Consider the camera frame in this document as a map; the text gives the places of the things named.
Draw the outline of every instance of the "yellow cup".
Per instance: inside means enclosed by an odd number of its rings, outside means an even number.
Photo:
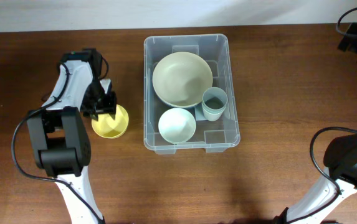
[[[116,116],[113,119],[109,114],[98,115],[98,121],[91,121],[92,129],[103,138],[118,138],[127,130],[128,113],[124,107],[117,105]]]

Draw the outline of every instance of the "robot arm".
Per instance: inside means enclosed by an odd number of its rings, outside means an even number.
[[[340,186],[341,195],[323,210],[301,218],[317,211],[337,194],[336,186],[321,176],[298,203],[275,217],[274,223],[321,223],[344,199],[357,193],[357,134],[334,139],[326,150],[324,165],[324,172]]]
[[[64,196],[72,223],[105,223],[88,179],[91,147],[80,117],[80,111],[92,119],[97,119],[98,114],[116,113],[117,100],[111,81],[98,79],[102,60],[95,49],[65,54],[61,62],[70,74],[60,66],[59,79],[43,106],[60,95],[67,80],[65,76],[70,75],[64,94],[57,103],[27,120],[37,167],[45,169],[49,177],[69,183],[90,206],[88,208],[81,202],[66,185],[56,183]],[[60,129],[64,130],[64,137],[49,136]]]

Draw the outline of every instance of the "plastic bin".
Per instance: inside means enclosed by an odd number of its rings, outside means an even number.
[[[171,144],[159,133],[160,116],[172,107],[156,95],[152,84],[153,70],[165,56],[174,52],[191,52],[202,57],[210,66],[213,86],[228,95],[228,106],[217,121],[204,118],[201,103],[187,110],[196,119],[194,136],[181,144]],[[228,39],[222,34],[148,37],[144,43],[144,144],[157,154],[175,154],[177,149],[205,148],[206,152],[224,152],[240,141],[236,113]]]

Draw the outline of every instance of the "wooden table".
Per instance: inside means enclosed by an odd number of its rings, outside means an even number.
[[[212,33],[229,39],[242,140],[222,154],[156,155],[143,145],[143,41]],[[340,40],[332,24],[1,33],[0,223],[70,223],[55,184],[19,174],[10,145],[18,122],[53,89],[62,54],[83,47],[108,60],[119,104],[130,114],[128,131],[113,140],[98,137],[85,120],[90,181],[107,223],[272,219],[319,177],[308,155],[312,135],[326,126],[357,129],[357,55],[337,50]],[[342,134],[318,139],[320,163]],[[16,151],[26,171],[45,174],[34,164],[26,127]],[[357,194],[328,218],[357,223]]]

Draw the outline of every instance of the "white bowl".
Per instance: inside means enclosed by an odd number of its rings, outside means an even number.
[[[202,102],[203,93],[212,87],[213,75],[201,57],[176,52],[160,60],[152,82],[163,102],[173,107],[188,108]]]
[[[186,109],[170,109],[164,112],[159,119],[160,135],[172,144],[190,140],[195,130],[195,118]]]

